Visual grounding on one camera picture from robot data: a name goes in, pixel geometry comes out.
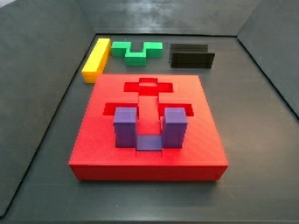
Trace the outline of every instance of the green block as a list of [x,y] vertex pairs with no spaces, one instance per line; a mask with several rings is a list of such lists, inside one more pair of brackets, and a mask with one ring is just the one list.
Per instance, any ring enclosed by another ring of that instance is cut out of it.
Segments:
[[162,42],[144,42],[146,56],[148,58],[162,58],[164,44]]
[[146,66],[146,50],[142,52],[131,52],[126,50],[126,65],[130,67],[144,67]]
[[131,42],[118,42],[115,41],[111,46],[111,54],[114,57],[126,57],[127,49],[131,48]]

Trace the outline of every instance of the yellow block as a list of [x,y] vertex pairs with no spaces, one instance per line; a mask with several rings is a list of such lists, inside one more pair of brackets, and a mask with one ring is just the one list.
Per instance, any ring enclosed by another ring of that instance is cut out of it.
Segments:
[[83,79],[87,83],[96,83],[98,77],[83,76]]
[[95,83],[99,75],[103,74],[108,62],[110,50],[110,38],[100,38],[88,56],[86,65],[82,69],[82,74],[87,83]]

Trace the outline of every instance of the purple block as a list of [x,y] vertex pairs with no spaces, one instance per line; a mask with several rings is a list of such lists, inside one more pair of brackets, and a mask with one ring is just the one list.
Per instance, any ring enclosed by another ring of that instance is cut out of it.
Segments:
[[182,148],[188,125],[184,108],[166,108],[163,115],[163,147]]
[[138,151],[162,151],[163,139],[160,135],[138,135]]
[[116,108],[115,113],[116,147],[136,147],[136,108]]

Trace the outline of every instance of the black block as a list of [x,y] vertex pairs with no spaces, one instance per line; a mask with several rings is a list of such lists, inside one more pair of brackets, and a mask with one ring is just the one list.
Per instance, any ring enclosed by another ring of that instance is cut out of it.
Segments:
[[215,52],[208,52],[208,45],[172,44],[172,68],[211,68]]

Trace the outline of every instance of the red block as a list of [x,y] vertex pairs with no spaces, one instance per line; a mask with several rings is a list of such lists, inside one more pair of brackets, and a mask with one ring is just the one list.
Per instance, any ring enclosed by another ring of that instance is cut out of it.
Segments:
[[[188,127],[182,149],[136,151],[135,148],[116,148],[114,114],[120,106],[138,107],[138,131],[147,134],[159,134],[164,107],[186,108]],[[79,180],[218,180],[228,168],[228,160],[199,77],[100,75],[70,167]]]

